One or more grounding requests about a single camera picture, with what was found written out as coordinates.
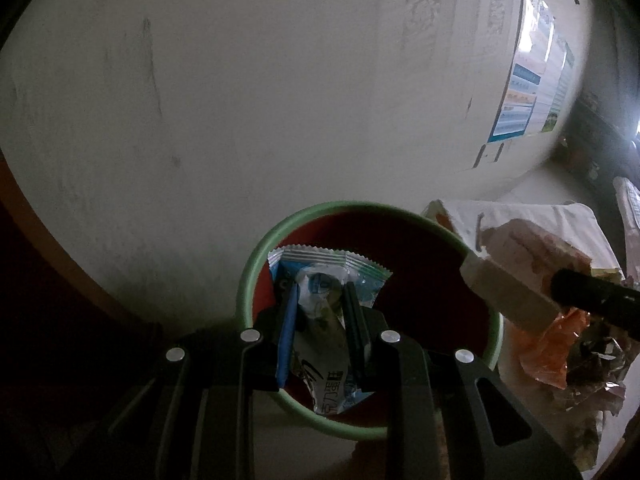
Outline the white milk carton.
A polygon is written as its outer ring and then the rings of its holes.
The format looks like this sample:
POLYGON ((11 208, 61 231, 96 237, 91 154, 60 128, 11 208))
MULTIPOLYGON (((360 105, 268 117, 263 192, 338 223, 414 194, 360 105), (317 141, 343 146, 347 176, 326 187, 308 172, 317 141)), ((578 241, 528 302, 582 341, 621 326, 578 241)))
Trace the white milk carton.
POLYGON ((543 333, 562 313, 549 294, 531 290, 489 256, 465 257, 460 274, 469 289, 520 330, 543 333))

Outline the green bordered wall poster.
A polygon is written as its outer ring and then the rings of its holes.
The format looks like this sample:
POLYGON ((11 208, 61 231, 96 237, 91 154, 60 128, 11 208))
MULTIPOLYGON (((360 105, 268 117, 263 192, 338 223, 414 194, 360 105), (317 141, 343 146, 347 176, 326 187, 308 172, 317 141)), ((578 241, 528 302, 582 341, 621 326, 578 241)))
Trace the green bordered wall poster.
POLYGON ((546 120, 541 128, 541 132, 551 132, 559 121, 568 90, 570 90, 570 83, 572 82, 575 57, 570 50, 570 46, 565 40, 562 40, 563 44, 563 62, 561 66, 560 76, 558 82, 555 84, 555 92, 553 100, 548 110, 546 120))

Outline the white table cloth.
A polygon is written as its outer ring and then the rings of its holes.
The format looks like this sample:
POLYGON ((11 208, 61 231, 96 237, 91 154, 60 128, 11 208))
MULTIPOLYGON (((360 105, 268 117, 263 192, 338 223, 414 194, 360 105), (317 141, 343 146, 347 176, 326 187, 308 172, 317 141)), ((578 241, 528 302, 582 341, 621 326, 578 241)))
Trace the white table cloth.
POLYGON ((433 200, 425 217, 471 249, 462 266, 465 284, 504 317, 498 371, 578 465, 597 478, 620 449, 639 404, 639 363, 630 358, 619 378, 568 382, 570 350, 596 320, 563 309, 550 297, 562 268, 619 282, 622 269, 586 205, 525 205, 478 200, 433 200))

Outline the blue white snack wrapper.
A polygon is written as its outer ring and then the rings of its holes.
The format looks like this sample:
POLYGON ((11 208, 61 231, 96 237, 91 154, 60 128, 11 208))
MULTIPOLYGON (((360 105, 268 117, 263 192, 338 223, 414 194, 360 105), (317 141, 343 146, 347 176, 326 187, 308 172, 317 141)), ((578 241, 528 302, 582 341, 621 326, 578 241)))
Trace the blue white snack wrapper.
POLYGON ((372 307, 392 272, 356 252, 306 245, 273 249, 268 254, 271 278, 278 263, 292 271, 299 286, 292 359, 283 388, 301 388, 314 414, 341 414, 367 397, 349 364, 343 286, 353 282, 360 304, 372 307))

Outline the pink foil snack bag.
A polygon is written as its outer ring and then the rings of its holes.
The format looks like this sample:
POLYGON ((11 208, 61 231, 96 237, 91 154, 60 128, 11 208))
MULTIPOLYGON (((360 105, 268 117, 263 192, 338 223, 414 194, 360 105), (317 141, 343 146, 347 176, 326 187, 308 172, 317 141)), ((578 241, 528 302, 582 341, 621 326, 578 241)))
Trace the pink foil snack bag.
POLYGON ((550 292, 553 274, 562 269, 591 275, 591 258, 534 222, 514 219, 482 231, 489 257, 536 292, 550 292))

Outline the bed with plaid sheet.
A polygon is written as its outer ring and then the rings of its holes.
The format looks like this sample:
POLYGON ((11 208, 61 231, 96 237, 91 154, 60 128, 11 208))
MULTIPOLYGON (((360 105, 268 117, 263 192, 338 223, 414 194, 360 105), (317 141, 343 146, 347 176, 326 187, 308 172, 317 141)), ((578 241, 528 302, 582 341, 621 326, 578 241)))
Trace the bed with plaid sheet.
POLYGON ((626 277, 631 278, 634 284, 638 284, 640 259, 639 190, 631 180, 623 177, 615 177, 613 186, 624 228, 626 277))

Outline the orange snack wrapper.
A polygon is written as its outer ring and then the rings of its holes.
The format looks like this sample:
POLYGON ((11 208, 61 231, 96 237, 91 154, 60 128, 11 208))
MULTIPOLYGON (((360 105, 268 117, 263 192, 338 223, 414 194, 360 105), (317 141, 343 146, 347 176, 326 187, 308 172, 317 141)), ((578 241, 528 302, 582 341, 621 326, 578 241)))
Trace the orange snack wrapper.
POLYGON ((574 308, 560 314, 541 334, 517 328, 514 347, 522 370, 537 382, 566 389, 570 349, 589 324, 590 314, 574 308))

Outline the green rimmed red trash bin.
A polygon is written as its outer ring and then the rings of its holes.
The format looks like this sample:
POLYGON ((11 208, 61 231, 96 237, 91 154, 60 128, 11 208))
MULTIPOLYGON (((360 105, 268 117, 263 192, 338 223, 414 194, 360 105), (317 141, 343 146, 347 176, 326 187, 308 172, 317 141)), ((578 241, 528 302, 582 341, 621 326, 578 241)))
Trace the green rimmed red trash bin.
POLYGON ((384 330, 495 366, 503 319, 464 284, 468 252, 437 223, 381 204, 323 203, 282 220, 248 258, 236 300, 241 326, 264 335, 266 388, 324 434, 378 440, 384 330))

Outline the dark bedside cabinet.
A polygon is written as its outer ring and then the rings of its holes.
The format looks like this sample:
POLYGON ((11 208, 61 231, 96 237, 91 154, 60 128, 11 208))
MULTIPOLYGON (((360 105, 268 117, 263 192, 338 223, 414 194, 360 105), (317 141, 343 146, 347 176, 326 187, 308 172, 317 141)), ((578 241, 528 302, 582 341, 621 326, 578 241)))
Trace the dark bedside cabinet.
POLYGON ((639 139, 626 136, 582 100, 574 104, 563 133, 570 171, 604 194, 613 191, 616 177, 639 187, 639 139))

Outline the blue pinyin wall poster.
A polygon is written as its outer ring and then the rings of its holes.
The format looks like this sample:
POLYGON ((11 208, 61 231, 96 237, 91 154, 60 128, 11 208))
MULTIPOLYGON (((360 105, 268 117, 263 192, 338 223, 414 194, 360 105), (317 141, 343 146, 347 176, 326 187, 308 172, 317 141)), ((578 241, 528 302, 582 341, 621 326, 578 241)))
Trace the blue pinyin wall poster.
POLYGON ((489 143, 524 136, 551 56, 554 17, 544 0, 521 0, 518 36, 489 143))

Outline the white chart wall poster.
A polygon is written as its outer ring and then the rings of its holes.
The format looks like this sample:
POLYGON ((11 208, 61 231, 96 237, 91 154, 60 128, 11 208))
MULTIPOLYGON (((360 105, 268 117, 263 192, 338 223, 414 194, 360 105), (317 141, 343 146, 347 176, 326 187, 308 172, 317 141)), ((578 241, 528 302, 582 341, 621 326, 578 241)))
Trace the white chart wall poster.
POLYGON ((566 41, 565 37, 559 32, 555 21, 552 21, 550 44, 548 45, 548 52, 546 54, 546 70, 541 76, 536 103, 525 130, 526 136, 545 133, 541 132, 541 128, 544 125, 549 107, 553 100, 555 84, 558 82, 563 62, 564 54, 562 40, 566 41))

